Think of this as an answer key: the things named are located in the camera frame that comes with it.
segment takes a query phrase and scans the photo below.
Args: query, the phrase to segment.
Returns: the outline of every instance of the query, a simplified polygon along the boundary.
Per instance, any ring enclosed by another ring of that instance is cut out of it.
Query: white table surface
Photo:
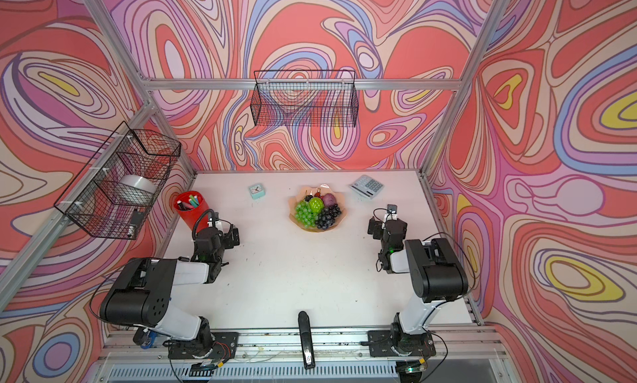
[[[224,262],[230,264],[214,283],[175,287],[171,301],[206,317],[213,329],[295,328],[301,310],[315,327],[389,325],[413,289],[409,274],[376,271],[380,241],[367,234],[371,212],[396,204],[398,217],[408,223],[406,239],[437,229],[416,172],[365,174],[385,185],[374,199],[348,187],[361,172],[199,174],[193,190],[220,219],[239,228],[241,245],[226,251]],[[266,195],[253,200],[248,187],[256,183]],[[309,233],[289,220],[287,200],[302,186],[321,184],[345,193],[340,206],[347,216],[333,230]],[[191,257],[190,236],[179,220],[164,257]],[[471,323],[464,300],[442,307],[433,323]]]

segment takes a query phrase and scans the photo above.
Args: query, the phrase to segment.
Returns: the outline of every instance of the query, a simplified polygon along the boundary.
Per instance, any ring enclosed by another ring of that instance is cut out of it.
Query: wire mesh basket
[[[254,125],[356,126],[359,103],[353,70],[260,70],[254,77]]]
[[[112,155],[80,194],[60,201],[82,171],[54,204],[93,237],[136,239],[181,153],[177,140],[126,127]]]

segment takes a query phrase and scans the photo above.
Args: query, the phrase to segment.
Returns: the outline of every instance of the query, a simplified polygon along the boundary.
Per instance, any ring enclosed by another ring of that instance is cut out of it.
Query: teal alarm clock
[[[252,199],[259,199],[266,194],[266,189],[263,188],[263,184],[261,183],[254,184],[253,186],[249,187],[248,190],[250,191],[250,196],[252,196]]]

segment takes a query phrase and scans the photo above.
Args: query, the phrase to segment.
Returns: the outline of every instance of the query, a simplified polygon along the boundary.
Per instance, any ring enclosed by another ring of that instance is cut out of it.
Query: psychedelic patterned wall
[[[637,0],[514,0],[428,171],[522,382],[637,381]]]
[[[104,0],[141,72],[457,78],[491,0]],[[250,92],[155,94],[199,170],[419,168],[449,92],[361,92],[359,125],[254,127]]]
[[[197,170],[419,168],[450,91],[380,91],[356,127],[254,126],[250,91],[156,91]]]
[[[140,106],[79,2],[0,0],[2,270],[45,221],[68,181]],[[178,165],[134,242],[67,228],[0,314],[1,383],[82,378],[107,329],[89,317],[91,292],[130,257],[153,254],[173,216],[171,196],[184,183]]]

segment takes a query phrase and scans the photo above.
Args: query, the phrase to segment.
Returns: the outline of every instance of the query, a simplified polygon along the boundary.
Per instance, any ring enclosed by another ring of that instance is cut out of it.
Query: fruit bowl
[[[302,200],[304,200],[305,196],[307,195],[314,195],[316,193],[316,191],[320,189],[320,193],[322,196],[325,196],[326,194],[333,194],[334,197],[336,198],[336,202],[340,208],[340,215],[336,216],[336,218],[334,219],[334,224],[332,226],[330,226],[327,229],[319,229],[319,228],[315,228],[315,227],[305,227],[304,223],[301,221],[298,221],[296,219],[296,206],[297,204],[299,204],[299,202],[301,202]],[[327,184],[323,184],[319,187],[303,187],[301,188],[301,190],[299,191],[299,193],[296,196],[290,197],[288,200],[288,204],[290,205],[290,221],[292,221],[294,224],[296,224],[299,228],[303,229],[304,231],[308,231],[308,232],[325,232],[325,231],[329,231],[331,229],[336,228],[339,223],[341,221],[343,221],[343,219],[345,218],[345,216],[347,215],[347,211],[345,209],[345,196],[340,193],[340,192],[333,192],[330,187]]]

